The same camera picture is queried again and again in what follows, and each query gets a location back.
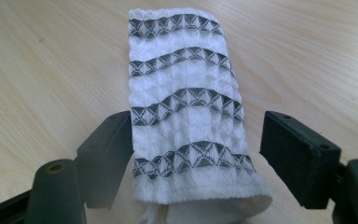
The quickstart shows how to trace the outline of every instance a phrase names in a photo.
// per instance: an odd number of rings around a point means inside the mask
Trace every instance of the wood grain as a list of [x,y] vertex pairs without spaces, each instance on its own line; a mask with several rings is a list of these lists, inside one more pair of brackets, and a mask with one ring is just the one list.
[[[257,171],[274,203],[243,223],[332,223],[309,211],[258,154],[266,110],[289,114],[358,158],[358,1],[0,1],[0,202],[32,186],[44,163],[128,110],[128,11],[195,7],[225,31]],[[131,167],[111,211],[89,223],[135,223]]]

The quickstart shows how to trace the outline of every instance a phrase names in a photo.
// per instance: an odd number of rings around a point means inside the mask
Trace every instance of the folded fabric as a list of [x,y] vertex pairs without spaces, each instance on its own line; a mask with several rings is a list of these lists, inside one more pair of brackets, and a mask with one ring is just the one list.
[[238,83],[217,19],[200,10],[130,11],[135,199],[154,223],[232,223],[263,212],[269,189],[248,154]]

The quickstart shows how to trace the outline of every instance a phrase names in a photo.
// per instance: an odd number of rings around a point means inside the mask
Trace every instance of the white towel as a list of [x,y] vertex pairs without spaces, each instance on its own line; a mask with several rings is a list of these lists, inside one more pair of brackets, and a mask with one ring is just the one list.
[[217,19],[192,8],[130,11],[135,199],[154,223],[233,223],[272,199],[248,155],[238,83]]

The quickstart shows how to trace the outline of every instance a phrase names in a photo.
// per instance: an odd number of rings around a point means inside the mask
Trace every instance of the wooden surface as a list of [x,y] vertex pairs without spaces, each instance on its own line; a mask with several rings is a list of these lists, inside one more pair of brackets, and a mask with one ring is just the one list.
[[[0,202],[48,161],[73,159],[109,115],[128,110],[128,11],[195,7],[225,31],[255,167],[274,203],[243,223],[331,223],[308,211],[258,154],[266,110],[289,114],[358,158],[358,1],[0,1]],[[131,168],[112,211],[89,223],[136,223]]]

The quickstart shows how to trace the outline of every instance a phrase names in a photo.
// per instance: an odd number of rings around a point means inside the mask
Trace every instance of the geometric pattern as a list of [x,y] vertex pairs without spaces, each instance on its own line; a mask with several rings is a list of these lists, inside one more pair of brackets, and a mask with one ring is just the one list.
[[135,159],[132,173],[135,177],[147,175],[149,180],[154,180],[158,176],[169,177],[206,166],[236,168],[245,170],[248,174],[255,172],[248,155],[231,154],[230,150],[221,144],[200,141],[180,147],[176,151],[169,151],[151,161]]
[[229,71],[234,76],[231,71],[231,62],[227,56],[209,49],[193,47],[179,49],[173,53],[162,55],[146,62],[132,61],[130,62],[131,77],[151,75],[186,60],[191,62],[205,61],[209,65],[216,65],[222,70]]
[[243,114],[239,102],[214,90],[185,88],[176,91],[160,103],[148,107],[133,106],[131,108],[132,124],[134,126],[153,126],[182,108],[200,105],[207,106],[234,120],[242,121]]
[[130,20],[130,36],[152,40],[158,36],[169,35],[178,31],[200,31],[203,35],[223,35],[222,28],[215,22],[193,14],[179,14],[169,18],[139,21]]

